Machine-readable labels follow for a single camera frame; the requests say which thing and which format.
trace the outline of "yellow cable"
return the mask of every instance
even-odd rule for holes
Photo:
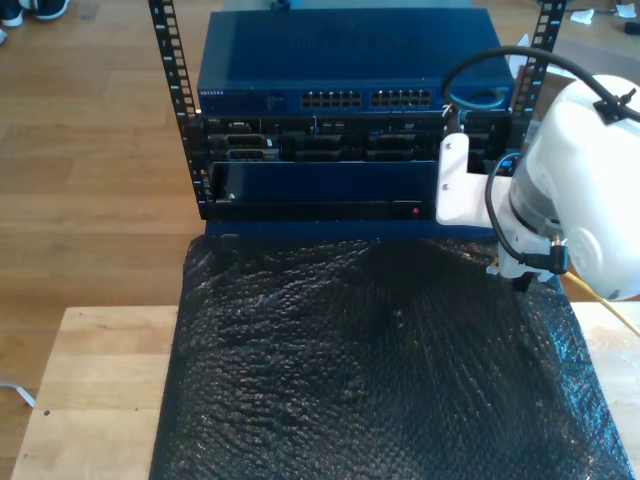
[[[616,309],[616,307],[611,305],[611,303],[609,303],[607,300],[605,300],[596,292],[594,292],[589,285],[584,283],[580,278],[578,278],[571,272],[565,273],[564,276],[567,278],[567,280],[570,280],[575,285],[577,285],[582,290],[584,290],[584,292],[587,293],[589,296],[591,296],[594,300],[596,300],[597,302],[600,302],[604,308],[606,308],[611,313],[613,313],[616,317],[618,317],[618,320],[624,323],[629,330],[631,330],[638,337],[640,337],[640,330],[638,330],[638,328],[635,325],[633,325],[629,320],[627,320],[625,316]]]

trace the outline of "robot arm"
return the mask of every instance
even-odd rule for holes
[[[627,94],[627,80],[599,76],[615,95]],[[582,279],[604,298],[640,293],[640,123],[605,125],[582,82],[561,92],[542,122],[513,179],[497,177],[491,198],[511,246],[522,253],[548,254],[563,243]],[[640,95],[628,106],[640,110]],[[456,133],[441,146],[437,219],[445,225],[491,227],[484,202],[485,175],[467,173],[468,138]],[[551,274],[523,265],[499,247],[499,264],[489,268],[507,278],[525,272]]]

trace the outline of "wooden table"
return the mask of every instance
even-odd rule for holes
[[[640,302],[619,306],[640,326]],[[598,304],[573,307],[622,441],[640,472],[640,339]],[[148,478],[176,312],[65,312],[14,480]]]

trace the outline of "black bubble wrap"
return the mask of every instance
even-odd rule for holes
[[[195,240],[151,478],[634,478],[565,296],[492,258]]]

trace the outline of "metal bracket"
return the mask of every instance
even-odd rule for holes
[[[171,103],[202,219],[214,203],[204,161],[200,116],[196,112],[173,0],[149,0],[149,11],[160,48]]]
[[[553,51],[566,6],[567,0],[543,0],[531,43],[533,48]],[[522,150],[533,111],[542,90],[547,66],[548,62],[527,58],[519,89],[515,95],[513,123],[507,149]]]

